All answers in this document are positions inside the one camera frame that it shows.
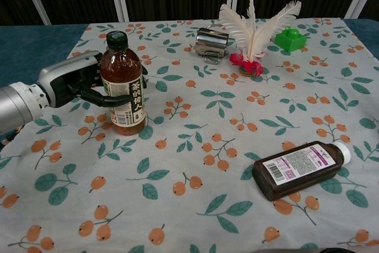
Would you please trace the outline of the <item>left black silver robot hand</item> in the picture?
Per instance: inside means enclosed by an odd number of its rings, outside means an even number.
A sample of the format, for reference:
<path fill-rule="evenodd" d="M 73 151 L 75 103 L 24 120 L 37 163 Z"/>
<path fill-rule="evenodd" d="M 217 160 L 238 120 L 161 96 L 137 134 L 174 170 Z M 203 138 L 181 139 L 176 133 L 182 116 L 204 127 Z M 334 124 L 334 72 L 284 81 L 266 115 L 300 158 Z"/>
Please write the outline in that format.
<path fill-rule="evenodd" d="M 97 50 L 90 51 L 41 70 L 37 84 L 45 92 L 52 108 L 61 107 L 74 98 L 99 107 L 118 107 L 131 101 L 129 95 L 111 98 L 93 90 L 93 87 L 102 86 L 101 56 Z"/>

